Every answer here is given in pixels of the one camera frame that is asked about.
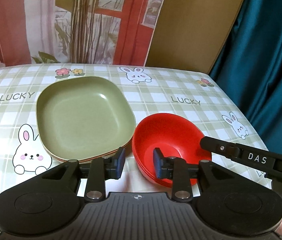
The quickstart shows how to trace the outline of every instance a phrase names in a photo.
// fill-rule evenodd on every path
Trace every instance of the flower print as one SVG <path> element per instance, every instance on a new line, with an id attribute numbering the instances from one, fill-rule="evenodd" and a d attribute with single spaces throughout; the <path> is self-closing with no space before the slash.
<path id="1" fill-rule="evenodd" d="M 207 85 L 204 83 L 204 82 L 202 82 L 201 80 L 196 80 L 196 82 L 198 83 L 198 84 L 200 84 L 202 87 L 206 87 Z"/>
<path id="2" fill-rule="evenodd" d="M 214 87 L 214 85 L 211 84 L 211 82 L 209 80 L 205 79 L 205 78 L 202 78 L 201 81 L 206 83 L 209 87 Z"/>
<path id="3" fill-rule="evenodd" d="M 67 75 L 71 70 L 68 68 L 61 68 L 56 70 L 57 75 Z"/>
<path id="4" fill-rule="evenodd" d="M 71 70 L 69 69 L 69 68 L 61 68 L 61 69 L 57 69 L 56 70 L 56 78 L 66 78 L 66 77 L 68 77 L 68 76 L 70 76 L 69 75 L 69 72 L 70 72 Z"/>
<path id="5" fill-rule="evenodd" d="M 75 76 L 84 76 L 85 75 L 85 73 L 83 73 L 83 69 L 82 68 L 80 68 L 80 69 L 75 68 L 71 72 L 73 72 Z"/>

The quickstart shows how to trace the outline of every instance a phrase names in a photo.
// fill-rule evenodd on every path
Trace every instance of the stack of plates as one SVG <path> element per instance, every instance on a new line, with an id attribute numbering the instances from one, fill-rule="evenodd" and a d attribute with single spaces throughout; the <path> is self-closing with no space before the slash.
<path id="1" fill-rule="evenodd" d="M 138 124 L 132 139 L 132 150 L 137 165 L 146 179 L 172 187 L 171 180 L 156 177 L 153 149 L 158 147 L 165 157 L 180 157 L 187 163 L 211 161 L 211 152 L 200 147 L 200 140 L 203 137 L 203 133 L 183 117 L 167 113 L 152 114 Z M 196 184 L 196 179 L 192 179 L 191 184 Z"/>
<path id="2" fill-rule="evenodd" d="M 136 120 L 120 89 L 101 77 L 53 83 L 36 103 L 37 128 L 45 150 L 59 161 L 86 162 L 126 146 Z"/>

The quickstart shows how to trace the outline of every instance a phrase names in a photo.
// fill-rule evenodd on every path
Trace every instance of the black gripper base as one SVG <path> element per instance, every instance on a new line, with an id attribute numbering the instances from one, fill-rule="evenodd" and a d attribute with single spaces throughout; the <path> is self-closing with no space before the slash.
<path id="1" fill-rule="evenodd" d="M 0 234 L 0 240 L 279 240 L 269 233 L 232 237 L 205 225 L 186 203 L 171 201 L 166 193 L 110 193 L 99 203 L 86 204 L 67 227 L 38 237 Z"/>

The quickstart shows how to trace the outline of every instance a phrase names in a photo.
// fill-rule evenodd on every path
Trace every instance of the curtain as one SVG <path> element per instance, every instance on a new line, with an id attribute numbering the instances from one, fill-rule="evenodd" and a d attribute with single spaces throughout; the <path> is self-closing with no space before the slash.
<path id="1" fill-rule="evenodd" d="M 53 40 L 55 32 L 54 10 L 55 0 L 24 0 L 26 37 L 30 54 L 34 60 L 42 57 L 42 54 L 39 53 L 41 51 L 55 55 L 56 49 L 54 47 L 56 46 L 54 46 Z"/>
<path id="2" fill-rule="evenodd" d="M 244 0 L 210 76 L 282 154 L 282 0 Z"/>

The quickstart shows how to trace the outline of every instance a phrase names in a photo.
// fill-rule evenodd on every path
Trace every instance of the cardboard box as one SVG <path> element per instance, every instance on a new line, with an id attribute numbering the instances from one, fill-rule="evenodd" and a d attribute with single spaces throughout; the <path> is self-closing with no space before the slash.
<path id="1" fill-rule="evenodd" d="M 209 73 L 243 0 L 164 0 L 146 66 Z"/>

